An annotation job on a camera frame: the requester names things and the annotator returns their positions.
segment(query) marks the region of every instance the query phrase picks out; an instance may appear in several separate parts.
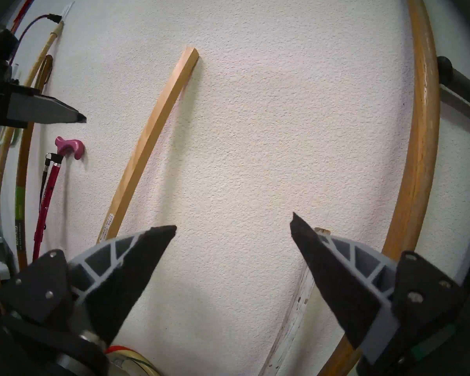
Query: cable connector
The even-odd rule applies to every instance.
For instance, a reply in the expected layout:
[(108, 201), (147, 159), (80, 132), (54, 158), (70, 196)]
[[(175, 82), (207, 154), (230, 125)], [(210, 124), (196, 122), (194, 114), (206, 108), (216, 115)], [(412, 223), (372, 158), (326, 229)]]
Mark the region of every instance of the cable connector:
[(62, 20), (62, 16), (59, 15), (59, 14), (52, 14), (52, 13), (49, 13), (47, 15), (47, 18), (51, 21), (54, 21), (55, 23), (59, 24), (59, 22)]

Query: white painted wooden board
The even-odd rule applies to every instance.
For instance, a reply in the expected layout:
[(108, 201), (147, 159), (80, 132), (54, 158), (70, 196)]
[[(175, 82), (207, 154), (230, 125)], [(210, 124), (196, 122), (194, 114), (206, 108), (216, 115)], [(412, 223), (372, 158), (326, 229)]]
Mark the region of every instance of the white painted wooden board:
[[(317, 233), (331, 234), (328, 230), (315, 228)], [(306, 305), (312, 294), (315, 281), (308, 265), (303, 261), (303, 270), (301, 273), (299, 284), (294, 293), (293, 299), (289, 304), (286, 316), (282, 322), (275, 342), (268, 354), (265, 364), (261, 368), (259, 376), (275, 376), (286, 358), (291, 344), (298, 333), (298, 329), (303, 321), (306, 311)]]

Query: white textured wall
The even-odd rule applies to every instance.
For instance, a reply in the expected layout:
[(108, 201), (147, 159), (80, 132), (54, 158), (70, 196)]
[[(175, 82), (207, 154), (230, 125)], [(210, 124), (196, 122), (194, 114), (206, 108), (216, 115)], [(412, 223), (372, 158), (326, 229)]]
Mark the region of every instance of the white textured wall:
[[(177, 235), (116, 342), (166, 376), (255, 375), (303, 264), (290, 237), (292, 211), (383, 245), (412, 109), (405, 0), (36, 0), (19, 31), (70, 1), (46, 93), (88, 123), (35, 126), (28, 251), (43, 156), (55, 137), (87, 148), (83, 161), (70, 158), (61, 169), (42, 244), (70, 258), (95, 243), (158, 94), (182, 50), (195, 46), (200, 59), (121, 227), (176, 224)], [(53, 28), (43, 21), (28, 32), (16, 57), (23, 80)], [(470, 65), (441, 47), (470, 76)], [(1, 196), (11, 245), (17, 152)], [(455, 274), (469, 243), (470, 122), (443, 105), (418, 250)], [(308, 308), (283, 376), (315, 375), (342, 335), (318, 291)]]

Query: black cable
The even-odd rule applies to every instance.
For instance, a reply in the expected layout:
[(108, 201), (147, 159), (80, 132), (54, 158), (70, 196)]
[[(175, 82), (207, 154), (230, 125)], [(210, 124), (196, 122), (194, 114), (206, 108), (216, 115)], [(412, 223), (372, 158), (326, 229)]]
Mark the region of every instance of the black cable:
[(41, 19), (49, 19), (51, 21), (54, 21), (55, 23), (59, 24), (59, 22), (61, 21), (62, 17), (58, 14), (52, 14), (52, 13), (49, 13), (49, 14), (42, 14), (41, 16), (38, 16), (36, 19), (34, 19), (32, 22), (30, 22), (28, 24), (28, 26), (24, 29), (23, 33), (21, 34), (21, 37), (19, 38), (19, 41), (17, 43), (17, 47), (16, 47), (16, 50), (14, 51), (14, 53), (12, 54), (12, 58), (10, 58), (10, 62), (9, 62), (9, 65), (12, 66), (12, 62), (14, 61), (14, 58), (15, 58), (15, 54), (17, 52), (17, 49), (19, 48), (19, 45), (21, 44), (21, 40), (23, 40), (23, 37), (25, 36), (26, 32), (28, 31), (28, 29), (31, 28), (31, 26), (33, 24), (35, 24), (38, 20), (41, 20)]

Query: screw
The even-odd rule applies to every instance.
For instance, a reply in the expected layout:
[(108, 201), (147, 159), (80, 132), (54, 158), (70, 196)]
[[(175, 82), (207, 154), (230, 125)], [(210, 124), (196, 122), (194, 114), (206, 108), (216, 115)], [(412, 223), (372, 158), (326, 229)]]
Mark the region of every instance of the screw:
[(441, 280), (439, 281), (439, 284), (443, 286), (444, 288), (447, 288), (447, 289), (451, 288), (451, 283), (449, 283), (447, 280)]
[(408, 298), (411, 300), (411, 302), (414, 302), (414, 303), (423, 302), (423, 295), (419, 294), (418, 292), (414, 292), (414, 291), (409, 292)]

